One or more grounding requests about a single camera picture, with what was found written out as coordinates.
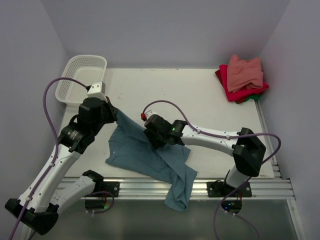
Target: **gray partition panel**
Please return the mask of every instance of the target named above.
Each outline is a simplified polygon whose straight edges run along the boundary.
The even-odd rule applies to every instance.
[[[163,200],[116,200],[113,208],[91,217],[81,200],[60,216],[46,235],[35,240],[215,240],[213,214],[218,201],[192,200],[184,212]],[[296,240],[285,200],[244,201],[241,215],[255,224],[261,240]],[[242,219],[219,211],[221,240],[256,240],[254,229]]]

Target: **red connector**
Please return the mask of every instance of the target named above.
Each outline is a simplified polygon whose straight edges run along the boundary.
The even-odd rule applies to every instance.
[[[147,121],[147,116],[144,113],[141,113],[141,119],[142,121]]]

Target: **pink cloth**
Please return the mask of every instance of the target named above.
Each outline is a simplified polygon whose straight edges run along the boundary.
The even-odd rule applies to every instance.
[[[227,78],[229,80],[229,77],[227,77],[228,68],[229,67],[227,65],[220,65],[220,74],[222,78],[223,88],[225,91],[226,98],[229,102],[235,102],[241,98],[251,96],[252,94],[261,94],[269,88],[269,85],[266,82],[263,82],[261,88],[247,89],[246,87],[242,87],[237,92],[229,92],[227,89]]]
[[[237,55],[232,55],[227,69],[227,89],[229,92],[246,89],[260,89],[263,86],[264,73],[261,68],[260,57],[251,60],[241,60]]]

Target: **dark red cloth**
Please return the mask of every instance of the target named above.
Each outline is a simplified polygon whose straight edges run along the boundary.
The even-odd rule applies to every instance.
[[[269,85],[266,82],[263,82],[262,88],[251,88],[247,89],[245,86],[242,87],[239,91],[229,92],[227,88],[227,68],[228,65],[222,64],[219,66],[220,70],[215,72],[215,75],[218,77],[219,81],[222,80],[222,85],[224,88],[224,92],[226,98],[229,102],[242,101],[242,99],[246,99],[248,96],[252,94],[261,94],[265,90],[269,88]]]

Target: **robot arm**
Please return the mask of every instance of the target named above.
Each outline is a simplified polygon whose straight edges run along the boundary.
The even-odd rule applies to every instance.
[[[58,155],[54,164],[52,160],[55,149],[28,189],[18,199],[9,199],[5,205],[5,208],[18,218],[26,201],[29,201],[21,221],[40,235],[46,234],[57,222],[59,214],[75,201],[95,190],[102,190],[98,188],[102,186],[103,177],[93,171],[87,171],[70,187],[55,194],[69,168],[95,140],[100,129],[105,124],[117,120],[118,109],[112,106],[108,97],[105,97],[103,82],[94,83],[87,96],[79,106],[78,114],[62,129],[58,137]],[[41,183],[32,198],[29,198],[40,178],[43,178]]]
[[[169,123],[154,110],[145,114],[145,135],[155,149],[170,145],[195,145],[214,149],[226,153],[234,158],[235,165],[227,173],[224,181],[224,192],[229,193],[248,177],[257,177],[263,163],[266,152],[265,145],[256,137],[230,138],[253,134],[248,128],[242,128],[240,132],[217,131],[193,125],[198,131],[191,128],[186,121],[175,120]],[[225,138],[209,136],[200,132],[225,136]]]

